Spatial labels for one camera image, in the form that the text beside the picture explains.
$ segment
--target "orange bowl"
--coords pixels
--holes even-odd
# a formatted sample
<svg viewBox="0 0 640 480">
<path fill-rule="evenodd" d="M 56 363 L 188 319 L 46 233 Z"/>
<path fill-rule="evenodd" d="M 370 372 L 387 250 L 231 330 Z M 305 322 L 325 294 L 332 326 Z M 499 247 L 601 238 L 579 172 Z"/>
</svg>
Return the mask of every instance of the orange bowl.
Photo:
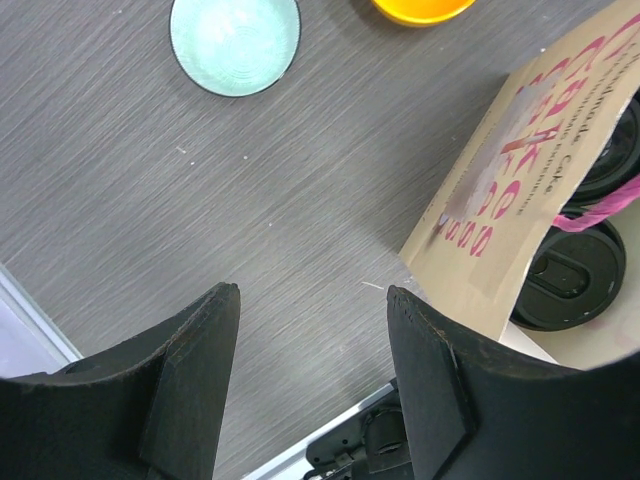
<svg viewBox="0 0 640 480">
<path fill-rule="evenodd" d="M 475 0 L 372 0 L 385 16 L 409 27 L 428 27 L 451 20 Z"/>
</svg>

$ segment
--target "gray wooden table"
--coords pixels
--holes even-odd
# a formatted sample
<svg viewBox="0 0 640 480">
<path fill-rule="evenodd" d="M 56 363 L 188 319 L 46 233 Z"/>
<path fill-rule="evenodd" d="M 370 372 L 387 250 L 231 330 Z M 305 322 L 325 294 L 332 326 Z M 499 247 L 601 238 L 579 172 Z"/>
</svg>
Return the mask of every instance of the gray wooden table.
<svg viewBox="0 0 640 480">
<path fill-rule="evenodd" d="M 410 30 L 300 0 L 290 72 L 230 100 L 176 64 L 169 0 L 3 0 L 0 262 L 84 354 L 237 282 L 215 476 L 240 478 L 393 377 L 363 282 L 415 287 L 396 252 L 506 73 L 608 3 Z"/>
</svg>

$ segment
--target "small white scrap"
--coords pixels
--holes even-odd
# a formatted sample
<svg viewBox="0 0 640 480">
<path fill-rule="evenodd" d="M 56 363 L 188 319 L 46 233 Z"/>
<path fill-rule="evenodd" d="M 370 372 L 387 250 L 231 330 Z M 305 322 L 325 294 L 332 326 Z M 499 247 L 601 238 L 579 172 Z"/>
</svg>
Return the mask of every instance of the small white scrap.
<svg viewBox="0 0 640 480">
<path fill-rule="evenodd" d="M 377 288 L 378 290 L 384 290 L 384 287 L 381 287 L 380 285 L 375 285 L 373 283 L 369 283 L 369 282 L 362 282 L 363 285 L 366 285 L 368 287 L 373 287 L 373 288 Z"/>
</svg>

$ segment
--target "black round container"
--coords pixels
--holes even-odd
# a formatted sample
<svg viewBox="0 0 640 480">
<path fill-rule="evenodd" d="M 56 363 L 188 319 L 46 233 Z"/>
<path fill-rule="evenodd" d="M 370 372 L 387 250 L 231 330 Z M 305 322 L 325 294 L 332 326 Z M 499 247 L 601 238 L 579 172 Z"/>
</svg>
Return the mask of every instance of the black round container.
<svg viewBox="0 0 640 480">
<path fill-rule="evenodd" d="M 575 208 L 562 213 L 581 215 Z M 531 262 L 511 320 L 542 331 L 586 323 L 616 298 L 625 267 L 624 244 L 610 222 L 581 233 L 551 228 Z"/>
<path fill-rule="evenodd" d="M 606 147 L 568 205 L 599 202 L 640 174 L 640 93 L 631 99 Z"/>
</svg>

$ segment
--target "wood grain surface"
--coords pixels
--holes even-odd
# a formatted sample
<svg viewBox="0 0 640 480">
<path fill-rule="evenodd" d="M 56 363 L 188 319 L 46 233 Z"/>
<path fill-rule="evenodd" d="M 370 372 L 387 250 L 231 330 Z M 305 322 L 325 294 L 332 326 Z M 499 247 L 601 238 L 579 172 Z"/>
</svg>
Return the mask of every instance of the wood grain surface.
<svg viewBox="0 0 640 480">
<path fill-rule="evenodd" d="M 393 377 L 362 282 L 415 288 L 396 252 L 506 74 L 608 3 L 411 30 L 300 0 L 292 69 L 232 100 L 177 65 L 169 0 L 2 0 L 0 261 L 87 355 L 237 282 L 215 478 L 241 478 Z"/>
</svg>

